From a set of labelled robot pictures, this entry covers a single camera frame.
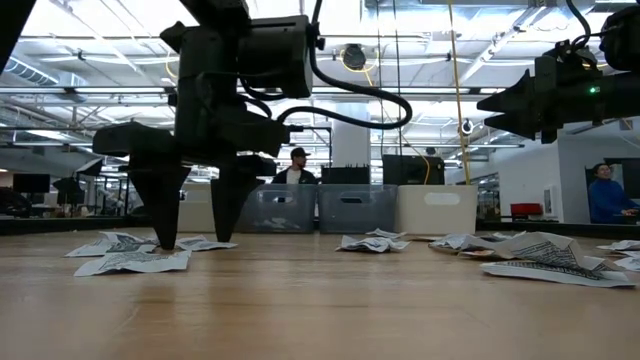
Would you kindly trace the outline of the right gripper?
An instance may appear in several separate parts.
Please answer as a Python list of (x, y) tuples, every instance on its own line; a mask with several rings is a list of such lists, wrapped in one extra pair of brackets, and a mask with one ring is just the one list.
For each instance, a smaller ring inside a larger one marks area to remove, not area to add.
[[(557, 62), (549, 56), (535, 59), (535, 78), (529, 70), (511, 87), (477, 103), (477, 109), (498, 113), (525, 109), (534, 97), (534, 120), (543, 144), (556, 141), (557, 131), (564, 125), (561, 107), (572, 97), (569, 88), (583, 85), (590, 79), (590, 70), (580, 64)], [(514, 114), (500, 114), (484, 120), (486, 126), (534, 140), (537, 129), (527, 119)]]

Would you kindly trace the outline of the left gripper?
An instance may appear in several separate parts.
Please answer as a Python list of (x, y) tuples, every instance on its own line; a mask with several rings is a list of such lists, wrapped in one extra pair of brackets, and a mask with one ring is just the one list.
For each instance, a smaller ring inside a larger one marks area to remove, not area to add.
[(164, 250), (175, 247), (180, 190), (190, 173), (183, 164), (212, 165), (215, 231), (231, 240), (235, 225), (258, 178), (275, 172), (271, 159), (289, 141), (289, 130), (272, 120), (263, 100), (237, 92), (245, 80), (238, 68), (240, 41), (250, 35), (248, 15), (222, 15), (187, 27), (178, 22), (160, 37), (179, 53), (174, 135), (137, 122), (96, 131), (92, 150), (126, 157), (128, 174)]

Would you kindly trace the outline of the translucent light grey bin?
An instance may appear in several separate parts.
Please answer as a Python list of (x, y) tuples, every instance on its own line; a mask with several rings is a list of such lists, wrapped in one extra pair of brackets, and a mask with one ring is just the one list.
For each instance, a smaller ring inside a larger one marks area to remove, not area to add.
[(219, 203), (219, 186), (208, 183), (187, 183), (182, 187), (184, 198), (179, 202), (177, 228), (180, 233), (216, 233), (215, 215), (222, 215), (224, 223), (234, 219), (234, 229), (240, 214), (239, 208), (227, 204), (227, 195)]

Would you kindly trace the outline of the dark grey plastic bin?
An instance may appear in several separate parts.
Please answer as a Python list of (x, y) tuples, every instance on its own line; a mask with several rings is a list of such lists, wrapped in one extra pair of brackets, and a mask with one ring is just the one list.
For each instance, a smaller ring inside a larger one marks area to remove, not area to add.
[(318, 187), (319, 231), (325, 234), (392, 232), (396, 185), (328, 184)]
[(235, 231), (312, 233), (316, 199), (316, 185), (260, 185), (249, 194), (235, 225)]

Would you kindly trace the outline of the long ceiling light strip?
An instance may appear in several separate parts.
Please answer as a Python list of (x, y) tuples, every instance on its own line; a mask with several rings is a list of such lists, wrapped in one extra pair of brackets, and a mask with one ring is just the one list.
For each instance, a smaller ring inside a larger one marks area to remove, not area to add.
[[(383, 87), (381, 89), (390, 93), (397, 94), (398, 88)], [(454, 95), (456, 89), (454, 87), (401, 87), (399, 94), (403, 95)], [(461, 95), (491, 95), (505, 90), (505, 88), (496, 87), (462, 87)], [(169, 94), (176, 92), (176, 87), (0, 87), (1, 95), (17, 95), (17, 94), (46, 94), (46, 95), (65, 95), (65, 94)], [(321, 86), (314, 87), (311, 94), (342, 94), (347, 90)]]

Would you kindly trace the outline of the red seat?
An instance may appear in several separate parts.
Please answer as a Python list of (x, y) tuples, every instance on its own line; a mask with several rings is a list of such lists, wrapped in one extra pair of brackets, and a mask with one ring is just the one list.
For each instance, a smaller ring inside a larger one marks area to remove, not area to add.
[(544, 210), (539, 203), (512, 203), (510, 205), (512, 217), (542, 216)]

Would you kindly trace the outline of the person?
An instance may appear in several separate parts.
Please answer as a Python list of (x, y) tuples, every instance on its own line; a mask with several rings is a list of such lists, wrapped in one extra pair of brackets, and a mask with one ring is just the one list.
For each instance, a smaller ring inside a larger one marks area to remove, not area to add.
[(622, 186), (611, 178), (605, 163), (593, 167), (595, 179), (588, 187), (590, 219), (595, 224), (628, 224), (640, 215), (640, 204), (634, 202)]
[(291, 165), (277, 173), (272, 179), (272, 184), (317, 184), (316, 177), (305, 169), (307, 156), (308, 153), (302, 147), (294, 148), (290, 152)]

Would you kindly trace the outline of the black softbox lamp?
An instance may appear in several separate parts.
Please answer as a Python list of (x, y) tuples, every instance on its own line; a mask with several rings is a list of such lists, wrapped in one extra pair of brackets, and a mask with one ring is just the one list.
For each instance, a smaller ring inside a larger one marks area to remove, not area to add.
[(75, 174), (96, 177), (100, 175), (103, 165), (104, 159), (97, 158), (78, 168), (75, 171)]

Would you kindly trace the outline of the black equipment box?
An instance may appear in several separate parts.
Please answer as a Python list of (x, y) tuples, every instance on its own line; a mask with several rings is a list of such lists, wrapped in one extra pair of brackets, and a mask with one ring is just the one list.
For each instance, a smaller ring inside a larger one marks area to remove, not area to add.
[(384, 184), (445, 184), (445, 163), (440, 157), (383, 155), (382, 164)]

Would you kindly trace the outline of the dark equipment silhouette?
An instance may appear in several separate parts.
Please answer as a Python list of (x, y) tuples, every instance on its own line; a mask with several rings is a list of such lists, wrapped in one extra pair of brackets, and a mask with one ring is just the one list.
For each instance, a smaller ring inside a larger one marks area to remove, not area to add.
[(85, 200), (85, 192), (78, 179), (74, 177), (61, 178), (53, 183), (58, 191), (56, 203), (58, 205), (82, 205)]

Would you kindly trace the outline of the dark glass doorway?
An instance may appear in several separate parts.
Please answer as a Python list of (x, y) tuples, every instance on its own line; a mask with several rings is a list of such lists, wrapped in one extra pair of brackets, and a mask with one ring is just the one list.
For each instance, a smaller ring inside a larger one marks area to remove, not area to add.
[[(640, 160), (626, 159), (605, 164), (611, 169), (611, 178), (622, 186), (625, 193), (634, 202), (640, 204)], [(594, 179), (592, 168), (587, 181), (587, 196), (588, 187)], [(636, 224), (637, 222), (640, 222), (640, 215), (632, 218), (628, 224)]]

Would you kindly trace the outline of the white plastic bin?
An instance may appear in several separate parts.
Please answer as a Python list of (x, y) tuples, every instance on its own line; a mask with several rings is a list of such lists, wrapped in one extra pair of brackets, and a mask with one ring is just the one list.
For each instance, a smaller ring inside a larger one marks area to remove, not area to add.
[(474, 234), (476, 185), (402, 185), (398, 187), (396, 224), (409, 235)]

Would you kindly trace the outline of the white structural column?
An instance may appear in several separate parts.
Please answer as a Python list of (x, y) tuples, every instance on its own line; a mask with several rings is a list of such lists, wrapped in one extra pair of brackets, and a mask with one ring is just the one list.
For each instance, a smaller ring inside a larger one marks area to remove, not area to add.
[[(357, 120), (369, 121), (367, 103), (337, 103), (336, 111)], [(337, 167), (364, 166), (370, 162), (370, 131), (339, 120), (332, 121), (332, 161)]]

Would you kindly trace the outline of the black monitor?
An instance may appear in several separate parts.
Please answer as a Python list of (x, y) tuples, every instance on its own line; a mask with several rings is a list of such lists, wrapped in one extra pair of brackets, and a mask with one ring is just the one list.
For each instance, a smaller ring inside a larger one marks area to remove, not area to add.
[(48, 193), (51, 186), (49, 174), (14, 173), (13, 190), (18, 193)]

